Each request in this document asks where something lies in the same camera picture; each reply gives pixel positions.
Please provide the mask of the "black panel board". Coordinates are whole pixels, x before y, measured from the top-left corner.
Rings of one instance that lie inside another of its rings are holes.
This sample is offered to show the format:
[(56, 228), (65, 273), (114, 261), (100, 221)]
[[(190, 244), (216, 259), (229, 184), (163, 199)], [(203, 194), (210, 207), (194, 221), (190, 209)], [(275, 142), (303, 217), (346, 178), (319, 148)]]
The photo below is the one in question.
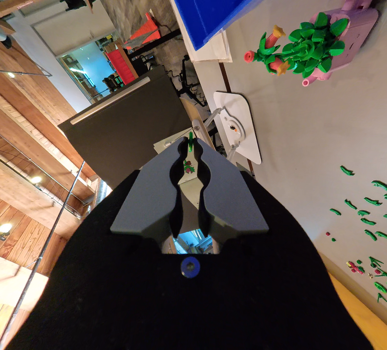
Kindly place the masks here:
[(59, 125), (111, 189), (157, 155), (155, 143), (189, 127), (191, 120), (162, 66)]

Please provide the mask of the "illustrated instruction booklet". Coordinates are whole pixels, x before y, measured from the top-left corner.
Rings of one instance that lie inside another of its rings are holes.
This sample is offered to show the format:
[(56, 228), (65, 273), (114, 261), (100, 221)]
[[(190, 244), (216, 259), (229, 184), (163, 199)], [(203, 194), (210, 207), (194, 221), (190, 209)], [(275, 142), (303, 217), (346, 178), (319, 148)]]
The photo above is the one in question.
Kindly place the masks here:
[(198, 161), (195, 158), (194, 151), (189, 151), (186, 159), (183, 161), (184, 174), (179, 181), (182, 194), (199, 209), (200, 193), (203, 184), (197, 176)]

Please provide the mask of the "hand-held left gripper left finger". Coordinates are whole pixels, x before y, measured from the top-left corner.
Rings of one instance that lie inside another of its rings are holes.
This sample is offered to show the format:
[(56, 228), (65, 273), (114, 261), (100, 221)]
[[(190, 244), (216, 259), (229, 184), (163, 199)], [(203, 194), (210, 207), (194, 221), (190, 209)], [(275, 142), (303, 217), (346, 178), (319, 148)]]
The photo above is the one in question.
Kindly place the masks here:
[(188, 138), (180, 137), (143, 166), (120, 208), (112, 233), (145, 238), (177, 237), (183, 223), (179, 181)]

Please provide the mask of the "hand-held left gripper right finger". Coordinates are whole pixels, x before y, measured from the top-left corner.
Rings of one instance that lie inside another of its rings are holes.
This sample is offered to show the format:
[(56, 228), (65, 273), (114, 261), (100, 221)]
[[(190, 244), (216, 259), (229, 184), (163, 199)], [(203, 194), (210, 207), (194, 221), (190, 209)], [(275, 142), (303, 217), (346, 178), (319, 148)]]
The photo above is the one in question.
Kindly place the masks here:
[(266, 223), (240, 170), (199, 138), (194, 139), (202, 183), (198, 222), (205, 236), (239, 237), (267, 233)]

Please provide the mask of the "small pink yellow toy flower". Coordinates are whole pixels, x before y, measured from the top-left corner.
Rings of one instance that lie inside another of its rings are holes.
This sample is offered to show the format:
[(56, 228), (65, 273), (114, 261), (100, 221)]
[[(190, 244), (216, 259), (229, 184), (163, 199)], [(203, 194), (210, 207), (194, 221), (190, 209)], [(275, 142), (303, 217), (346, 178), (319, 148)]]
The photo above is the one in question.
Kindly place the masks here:
[(361, 260), (357, 260), (356, 263), (352, 261), (347, 261), (346, 265), (350, 268), (351, 272), (353, 273), (360, 273), (362, 275), (365, 273), (365, 269), (362, 266)]

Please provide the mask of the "scattered green toy leaves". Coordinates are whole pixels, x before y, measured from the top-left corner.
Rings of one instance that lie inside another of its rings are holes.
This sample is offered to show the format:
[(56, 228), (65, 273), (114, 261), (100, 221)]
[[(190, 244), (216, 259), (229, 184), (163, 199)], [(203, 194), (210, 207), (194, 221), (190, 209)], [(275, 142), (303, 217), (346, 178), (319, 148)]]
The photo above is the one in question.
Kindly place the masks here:
[[(383, 190), (383, 200), (380, 200), (379, 198), (371, 198), (369, 196), (365, 196), (363, 200), (371, 206), (380, 207), (384, 203), (386, 203), (386, 182), (380, 180), (380, 179), (373, 179), (371, 181), (371, 184)], [(356, 216), (358, 217), (359, 221), (362, 223), (363, 226), (367, 226), (363, 230), (364, 234), (366, 236), (369, 236), (370, 239), (374, 242), (377, 242), (379, 239), (386, 239), (386, 232), (382, 230), (371, 230), (370, 227), (376, 227), (378, 223), (372, 219), (370, 219), (370, 216), (372, 216), (372, 213), (367, 209), (362, 209), (360, 206), (356, 206), (350, 199), (346, 198), (344, 200), (344, 203), (352, 209)], [(386, 304), (386, 262), (383, 262), (375, 257), (369, 256), (367, 260), (362, 259), (356, 259), (356, 260), (348, 260), (356, 263), (357, 260), (362, 261), (362, 266), (365, 269), (365, 273), (362, 275), (360, 273), (351, 273), (353, 274), (359, 274), (362, 276), (367, 275), (368, 278), (372, 281), (373, 287), (377, 290), (377, 296), (376, 300), (377, 303), (382, 302), (383, 304)]]

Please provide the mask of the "pink toy pot with plant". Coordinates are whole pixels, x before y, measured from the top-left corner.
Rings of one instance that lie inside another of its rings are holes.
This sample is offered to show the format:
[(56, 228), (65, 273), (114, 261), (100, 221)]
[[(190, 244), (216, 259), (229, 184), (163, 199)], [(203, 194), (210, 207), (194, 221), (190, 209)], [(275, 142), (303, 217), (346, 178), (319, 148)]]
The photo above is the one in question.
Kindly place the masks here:
[(256, 51), (244, 54), (244, 61), (261, 62), (277, 76), (287, 71), (300, 74), (305, 87), (316, 80), (326, 81), (351, 63), (374, 28), (379, 11), (370, 7), (372, 2), (345, 0), (339, 9), (314, 14), (289, 34), (281, 52), (277, 42), (286, 34), (274, 25), (270, 35), (261, 36)]

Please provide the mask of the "orange traffic cone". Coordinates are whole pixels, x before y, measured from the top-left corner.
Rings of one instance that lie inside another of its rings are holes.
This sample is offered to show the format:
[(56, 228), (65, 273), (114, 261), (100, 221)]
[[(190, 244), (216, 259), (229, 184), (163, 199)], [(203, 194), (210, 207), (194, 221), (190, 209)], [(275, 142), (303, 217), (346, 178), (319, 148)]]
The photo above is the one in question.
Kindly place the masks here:
[(123, 48), (127, 50), (136, 49), (154, 40), (160, 39), (161, 34), (152, 15), (146, 13), (147, 21), (133, 35), (123, 43)]

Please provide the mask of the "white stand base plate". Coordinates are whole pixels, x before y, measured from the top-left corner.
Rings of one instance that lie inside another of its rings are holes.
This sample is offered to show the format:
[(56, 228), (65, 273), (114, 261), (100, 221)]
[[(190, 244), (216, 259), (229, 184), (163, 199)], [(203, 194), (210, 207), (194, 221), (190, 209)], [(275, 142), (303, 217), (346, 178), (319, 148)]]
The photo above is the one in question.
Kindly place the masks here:
[(238, 153), (252, 163), (260, 165), (262, 157), (249, 103), (239, 93), (215, 91), (213, 94), (217, 114), (231, 146), (231, 156)]

